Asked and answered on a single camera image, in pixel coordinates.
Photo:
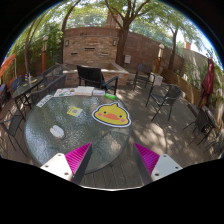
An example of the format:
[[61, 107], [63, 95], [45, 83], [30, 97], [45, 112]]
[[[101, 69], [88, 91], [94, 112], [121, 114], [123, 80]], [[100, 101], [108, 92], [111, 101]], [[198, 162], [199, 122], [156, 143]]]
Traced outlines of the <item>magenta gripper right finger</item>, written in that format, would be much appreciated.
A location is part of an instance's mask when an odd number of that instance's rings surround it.
[[159, 155], [140, 144], [133, 144], [133, 154], [145, 185], [182, 169], [168, 154]]

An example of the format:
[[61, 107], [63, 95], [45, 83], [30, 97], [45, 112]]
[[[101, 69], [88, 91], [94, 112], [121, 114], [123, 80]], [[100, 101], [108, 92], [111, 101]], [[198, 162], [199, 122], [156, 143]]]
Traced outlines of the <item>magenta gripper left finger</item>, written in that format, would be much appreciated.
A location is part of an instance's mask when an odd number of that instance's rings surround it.
[[84, 176], [91, 154], [92, 143], [87, 143], [67, 154], [57, 153], [42, 165], [41, 169], [79, 185]]

